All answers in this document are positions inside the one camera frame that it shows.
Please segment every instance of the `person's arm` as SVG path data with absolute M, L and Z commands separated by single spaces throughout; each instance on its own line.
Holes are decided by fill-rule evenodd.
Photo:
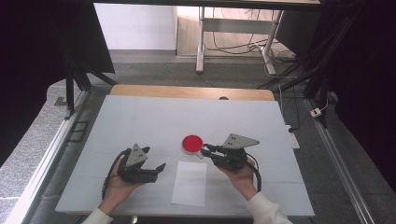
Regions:
M 113 218 L 113 211 L 125 200 L 129 198 L 131 193 L 142 186 L 142 183 L 127 183 L 117 176 L 120 159 L 117 161 L 111 172 L 111 178 L 108 181 L 105 198 L 99 207 L 95 208 L 92 213 L 85 219 L 82 224 L 109 224 Z
M 290 224 L 288 218 L 279 211 L 279 204 L 271 203 L 253 184 L 253 171 L 244 167 L 237 172 L 219 169 L 226 174 L 233 186 L 247 199 L 247 210 L 253 215 L 254 224 Z

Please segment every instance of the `wooden strip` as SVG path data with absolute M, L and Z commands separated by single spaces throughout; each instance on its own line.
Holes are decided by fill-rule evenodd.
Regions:
M 219 99 L 274 101 L 274 95 L 268 90 L 246 90 L 225 88 L 198 88 L 175 86 L 116 85 L 110 95 L 151 96 L 169 98 Z

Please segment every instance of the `red disc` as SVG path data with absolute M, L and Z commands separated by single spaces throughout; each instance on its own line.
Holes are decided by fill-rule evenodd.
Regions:
M 203 141 L 197 135 L 189 135 L 183 139 L 184 150 L 188 153 L 198 152 L 202 147 Z

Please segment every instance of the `white wall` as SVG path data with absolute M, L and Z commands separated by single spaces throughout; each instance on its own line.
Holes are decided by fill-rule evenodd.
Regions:
M 176 49 L 176 7 L 94 5 L 109 49 Z

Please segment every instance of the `gray carpet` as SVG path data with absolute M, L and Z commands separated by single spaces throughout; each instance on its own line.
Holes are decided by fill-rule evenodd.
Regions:
M 264 74 L 263 66 L 260 62 L 206 62 L 205 71 L 202 75 L 195 74 L 195 63 L 191 62 L 114 63 L 114 65 L 117 74 L 109 76 L 122 84 L 255 89 L 258 85 L 271 79 Z M 282 71 L 286 67 L 285 64 L 280 64 L 276 69 L 277 71 Z M 298 76 L 300 73 L 296 71 L 292 76 Z M 73 171 L 100 106 L 110 91 L 108 85 L 103 81 L 92 76 L 90 76 L 90 79 L 95 88 L 92 88 L 92 91 L 89 92 L 89 97 L 81 108 L 82 112 L 78 115 L 78 122 L 69 134 L 68 141 L 62 147 L 60 155 L 40 189 L 39 196 L 36 197 L 34 207 L 25 223 L 80 223 L 85 218 L 83 216 L 69 216 L 54 212 L 54 207 L 59 201 L 67 180 Z M 297 96 L 301 95 L 303 87 L 304 85 L 296 87 Z M 64 106 L 53 106 L 57 97 L 64 96 L 64 91 L 56 91 L 56 89 L 50 88 L 49 95 L 52 94 L 54 97 L 49 97 L 48 105 L 40 113 L 43 119 L 37 118 L 37 125 L 33 126 L 27 134 L 32 135 L 32 137 L 27 138 L 26 136 L 20 143 L 19 147 L 25 146 L 29 148 L 24 151 L 26 157 L 23 157 L 22 160 L 23 163 L 26 163 L 26 166 L 22 169 L 17 165 L 18 163 L 15 163 L 15 158 L 13 158 L 8 163 L 8 166 L 2 167 L 0 170 L 2 181 L 0 187 L 3 197 L 0 200 L 0 221 L 2 223 L 6 220 L 18 197 L 21 196 L 21 192 L 38 164 L 43 150 L 47 148 L 64 116 Z M 283 92 L 284 115 L 286 122 L 292 127 L 298 128 L 300 126 L 295 131 L 295 134 L 301 148 L 295 150 L 295 155 L 316 215 L 310 218 L 291 217 L 290 219 L 293 223 L 302 224 L 361 223 L 318 135 L 314 122 L 304 105 L 304 100 L 301 97 L 295 99 L 293 96 L 292 90 Z M 342 153 L 348 168 L 359 185 L 377 223 L 396 223 L 396 217 L 393 215 L 396 212 L 395 194 L 364 153 L 364 150 L 340 123 L 333 112 L 333 105 L 329 105 L 328 108 L 328 121 L 329 131 L 334 135 L 338 146 L 343 149 Z M 41 135 L 46 138 L 42 140 L 44 146 L 40 146 L 41 140 L 37 138 Z M 251 220 L 145 217 L 140 218 L 138 223 L 195 222 L 251 223 Z M 114 223 L 131 223 L 131 219 L 129 217 L 116 217 Z

